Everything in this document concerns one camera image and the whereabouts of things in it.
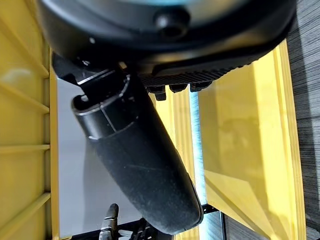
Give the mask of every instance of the yellow plastic panel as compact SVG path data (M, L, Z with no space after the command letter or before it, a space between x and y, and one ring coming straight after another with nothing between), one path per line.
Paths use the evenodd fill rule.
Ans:
M0 228L42 195L44 177L43 152L0 155Z
M0 1L0 240L59 235L57 89L34 9Z
M0 86L0 146L43 143L43 113L3 92Z
M14 87L38 102L42 102L44 97L42 77L1 30L0 43L0 82Z
M28 8L28 1L30 2L30 0L1 0L0 20L9 26L29 53L42 63L43 37L33 16L34 13Z
M208 202L272 240L306 239L286 43L199 93Z
M46 240L46 216L42 207L12 236L13 240Z

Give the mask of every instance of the black plastic housing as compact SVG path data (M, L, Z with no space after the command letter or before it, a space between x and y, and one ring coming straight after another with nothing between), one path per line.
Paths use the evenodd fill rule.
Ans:
M180 155L137 79L131 77L121 92L98 104L77 96L72 110L97 156L152 226L174 235L202 221Z

